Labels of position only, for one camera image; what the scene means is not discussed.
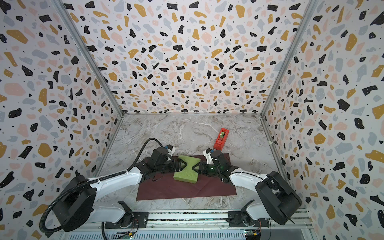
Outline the green gift box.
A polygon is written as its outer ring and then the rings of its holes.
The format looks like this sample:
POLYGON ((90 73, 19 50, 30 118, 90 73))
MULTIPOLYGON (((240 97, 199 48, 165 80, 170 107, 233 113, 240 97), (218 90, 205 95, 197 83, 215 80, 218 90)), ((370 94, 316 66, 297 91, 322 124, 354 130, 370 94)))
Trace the green gift box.
POLYGON ((199 166, 201 159, 189 157, 189 156, 178 156, 178 159, 181 159, 186 162, 186 167, 182 168, 184 177, 183 178, 174 178, 174 180, 179 182, 186 182, 195 184, 198 181, 197 174, 192 170, 193 166, 199 166))

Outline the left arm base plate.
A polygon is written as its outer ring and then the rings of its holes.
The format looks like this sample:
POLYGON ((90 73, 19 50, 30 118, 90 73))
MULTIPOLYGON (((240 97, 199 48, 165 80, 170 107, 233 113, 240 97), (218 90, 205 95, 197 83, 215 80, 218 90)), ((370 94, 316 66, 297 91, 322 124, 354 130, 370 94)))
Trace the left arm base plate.
POLYGON ((124 214, 118 221, 105 222, 106 229, 145 229, 147 227, 149 212, 133 212, 132 209, 123 201, 118 201, 118 209, 123 210, 124 214))

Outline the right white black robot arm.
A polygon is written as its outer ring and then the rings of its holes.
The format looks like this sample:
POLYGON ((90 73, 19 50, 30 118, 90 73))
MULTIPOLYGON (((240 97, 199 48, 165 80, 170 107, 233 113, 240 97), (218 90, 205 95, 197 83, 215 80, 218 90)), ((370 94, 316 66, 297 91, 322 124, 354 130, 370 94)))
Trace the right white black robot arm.
POLYGON ((245 171, 228 162, 219 150, 207 149, 203 155, 206 162, 187 166, 199 175, 219 178, 223 183, 251 190, 258 195, 256 200, 242 207, 239 217, 229 218, 229 223, 252 227, 261 219, 270 219, 279 225, 292 222, 291 217, 302 205, 302 200, 278 172, 256 174, 245 171))

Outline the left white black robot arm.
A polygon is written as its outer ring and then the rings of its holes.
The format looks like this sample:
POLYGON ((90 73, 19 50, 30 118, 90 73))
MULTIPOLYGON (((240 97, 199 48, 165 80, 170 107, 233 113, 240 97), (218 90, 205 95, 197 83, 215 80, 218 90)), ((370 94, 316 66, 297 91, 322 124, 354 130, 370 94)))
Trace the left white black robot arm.
POLYGON ((182 171, 188 164, 181 159, 174 159, 172 155, 171 147, 157 148, 150 157, 134 163, 127 170, 99 178, 75 177, 66 187, 64 196, 53 207, 62 230, 71 232, 93 222, 110 222, 121 228, 130 227, 135 222, 134 214, 125 202, 102 206, 97 201, 125 187, 151 180, 157 174, 182 171))

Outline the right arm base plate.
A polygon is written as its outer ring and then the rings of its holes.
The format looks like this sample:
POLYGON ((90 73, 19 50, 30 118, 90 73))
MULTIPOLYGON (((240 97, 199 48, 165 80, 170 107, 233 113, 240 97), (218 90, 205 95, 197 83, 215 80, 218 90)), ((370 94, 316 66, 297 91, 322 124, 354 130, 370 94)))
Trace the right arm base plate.
POLYGON ((254 200, 249 201, 240 211, 229 211, 228 218, 226 222, 229 223, 230 228, 240 228, 240 227, 249 227, 249 228, 261 228, 269 227, 270 223, 268 219, 252 219, 252 217, 247 213, 247 207, 251 205, 254 200))

